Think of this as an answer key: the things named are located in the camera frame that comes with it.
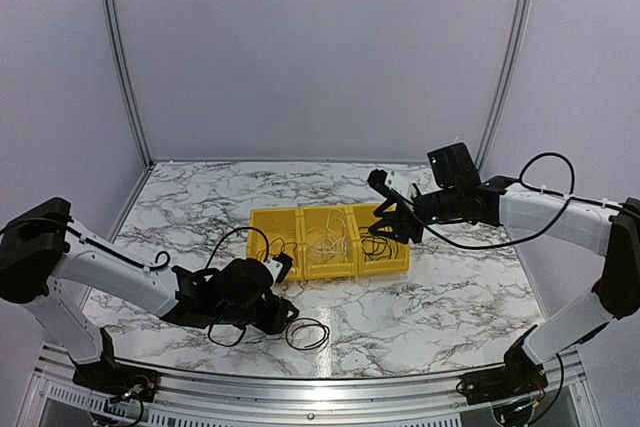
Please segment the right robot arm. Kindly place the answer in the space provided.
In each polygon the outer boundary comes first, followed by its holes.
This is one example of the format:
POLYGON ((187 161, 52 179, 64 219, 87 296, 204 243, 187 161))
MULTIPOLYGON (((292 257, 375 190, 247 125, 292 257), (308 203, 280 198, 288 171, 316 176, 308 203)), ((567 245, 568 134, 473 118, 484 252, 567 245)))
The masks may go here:
POLYGON ((435 235, 438 225, 484 224, 525 231, 509 241, 511 247, 548 235, 604 260, 589 291, 530 329, 505 353, 504 366, 495 375, 502 393, 519 393, 561 351, 638 312, 638 199, 586 199, 576 196, 573 187, 562 193, 529 185, 522 176, 483 180, 463 143, 434 150, 427 158, 438 186, 429 193, 392 171, 369 174, 368 185, 384 198, 374 211, 371 234, 418 244, 424 233, 435 235))

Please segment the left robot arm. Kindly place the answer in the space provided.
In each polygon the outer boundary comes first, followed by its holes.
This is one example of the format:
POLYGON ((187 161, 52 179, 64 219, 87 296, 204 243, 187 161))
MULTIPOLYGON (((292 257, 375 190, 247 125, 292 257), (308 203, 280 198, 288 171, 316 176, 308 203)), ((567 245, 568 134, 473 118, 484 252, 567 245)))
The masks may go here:
POLYGON ((77 373, 106 392, 125 385, 109 334, 96 327, 63 291, 72 281, 108 293, 188 328, 230 325, 265 334, 284 332, 298 309, 274 293, 292 267, 286 254, 236 258, 197 271, 172 264, 166 251, 143 260, 87 229, 68 201, 54 197, 1 229, 1 297, 24 306, 66 350, 77 373))

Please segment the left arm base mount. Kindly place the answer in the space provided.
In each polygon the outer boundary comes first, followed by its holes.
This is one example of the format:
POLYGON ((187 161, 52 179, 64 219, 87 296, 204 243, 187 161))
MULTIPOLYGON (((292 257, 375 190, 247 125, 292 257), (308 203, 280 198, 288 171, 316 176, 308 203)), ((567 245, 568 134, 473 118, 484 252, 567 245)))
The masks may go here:
POLYGON ((146 407, 155 399, 160 375, 156 370, 123 365, 105 373, 82 373, 77 368, 73 383, 100 397, 88 401, 92 426, 140 426, 146 407))

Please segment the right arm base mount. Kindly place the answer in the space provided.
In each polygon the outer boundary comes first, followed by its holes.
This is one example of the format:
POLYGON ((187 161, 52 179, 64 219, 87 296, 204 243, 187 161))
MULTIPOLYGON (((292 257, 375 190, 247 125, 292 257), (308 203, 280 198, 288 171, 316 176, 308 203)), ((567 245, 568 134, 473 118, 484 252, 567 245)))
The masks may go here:
POLYGON ((528 426, 546 397, 548 380, 543 371, 525 379, 509 377, 505 367, 468 372, 456 392, 469 406, 489 403, 498 426, 528 426))

